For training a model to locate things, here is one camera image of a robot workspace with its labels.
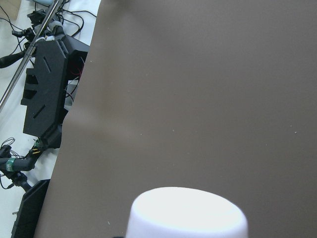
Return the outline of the pink plastic cup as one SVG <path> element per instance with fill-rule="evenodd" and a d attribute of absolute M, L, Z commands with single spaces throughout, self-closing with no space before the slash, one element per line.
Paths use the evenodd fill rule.
<path fill-rule="evenodd" d="M 247 238 L 241 209 L 219 195 L 185 187 L 160 187 L 133 202 L 128 238 Z"/>

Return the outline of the black plastic housing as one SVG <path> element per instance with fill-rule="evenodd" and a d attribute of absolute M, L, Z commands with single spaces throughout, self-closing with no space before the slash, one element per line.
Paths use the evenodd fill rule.
<path fill-rule="evenodd" d="M 83 66 L 89 46 L 68 35 L 39 42 L 33 68 L 26 70 L 21 104 L 27 107 L 23 132 L 44 137 L 62 124 L 66 86 Z"/>

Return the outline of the metal rod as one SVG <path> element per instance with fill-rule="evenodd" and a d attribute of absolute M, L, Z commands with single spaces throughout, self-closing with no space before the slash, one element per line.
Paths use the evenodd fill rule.
<path fill-rule="evenodd" d="M 44 31 L 46 30 L 46 28 L 48 27 L 48 24 L 50 23 L 51 19 L 53 18 L 53 16 L 56 14 L 58 8 L 60 7 L 62 1 L 61 0 L 54 0 L 52 2 L 52 4 L 50 5 L 48 12 L 42 22 L 42 24 L 40 25 L 39 29 L 36 31 L 35 37 L 33 39 L 33 41 L 30 43 L 29 48 L 27 49 L 25 55 L 22 58 L 21 63 L 19 64 L 16 72 L 14 73 L 7 89 L 5 90 L 1 100 L 0 100 L 0 111 L 3 110 L 8 98 L 10 97 L 17 81 L 19 80 L 22 71 L 25 69 L 29 59 L 31 58 L 34 50 L 35 50 L 35 43 L 36 41 L 39 39 L 39 37 L 44 33 Z"/>

